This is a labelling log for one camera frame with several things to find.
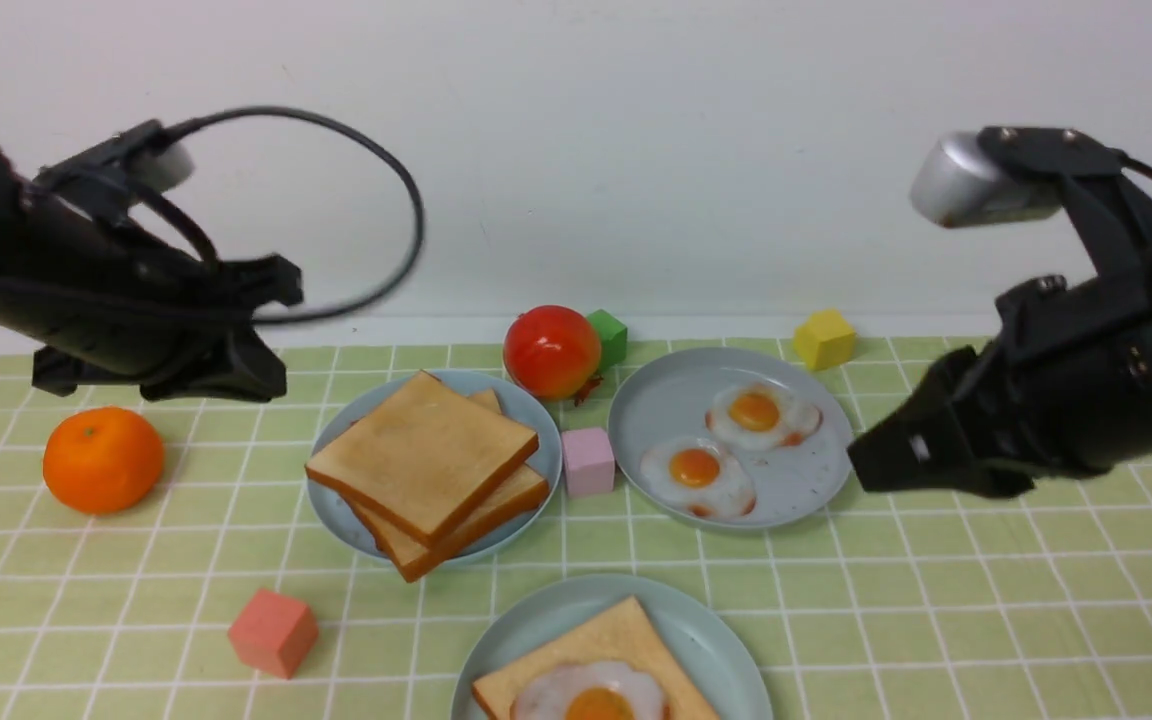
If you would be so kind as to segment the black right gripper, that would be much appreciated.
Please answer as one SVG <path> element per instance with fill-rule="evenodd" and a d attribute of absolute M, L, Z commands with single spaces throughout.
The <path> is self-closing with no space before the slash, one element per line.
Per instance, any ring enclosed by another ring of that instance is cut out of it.
<path fill-rule="evenodd" d="M 1152 454 L 1152 295 L 1087 285 L 1002 300 L 983 347 L 937 357 L 887 418 L 847 447 L 869 493 L 948 488 L 1014 498 Z"/>

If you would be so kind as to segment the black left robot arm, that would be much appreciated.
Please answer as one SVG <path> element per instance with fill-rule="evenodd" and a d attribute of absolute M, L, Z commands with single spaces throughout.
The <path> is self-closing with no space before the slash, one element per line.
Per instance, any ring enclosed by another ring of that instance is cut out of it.
<path fill-rule="evenodd" d="M 32 384 L 58 397 L 129 386 L 147 401 L 287 392 L 283 361 L 252 323 L 300 304 L 296 265 L 276 253 L 223 262 L 166 200 L 194 169 L 160 120 L 29 179 L 0 149 L 0 327 L 32 338 Z"/>

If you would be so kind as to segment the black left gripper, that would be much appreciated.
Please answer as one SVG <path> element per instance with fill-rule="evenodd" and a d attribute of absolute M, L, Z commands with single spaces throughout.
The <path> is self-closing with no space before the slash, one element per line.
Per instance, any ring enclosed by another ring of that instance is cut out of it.
<path fill-rule="evenodd" d="M 58 397 L 126 386 L 151 402 L 221 397 L 268 404 L 288 389 L 283 361 L 251 323 L 204 325 L 74 309 L 46 325 L 31 384 Z"/>

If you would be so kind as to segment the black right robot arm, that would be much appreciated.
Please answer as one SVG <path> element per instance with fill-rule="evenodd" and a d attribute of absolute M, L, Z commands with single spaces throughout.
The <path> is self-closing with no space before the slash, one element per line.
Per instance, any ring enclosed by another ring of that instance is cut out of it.
<path fill-rule="evenodd" d="M 938 357 L 847 447 L 864 491 L 1014 498 L 1152 454 L 1152 258 L 1070 290 L 1034 278 L 996 310 L 983 350 Z"/>

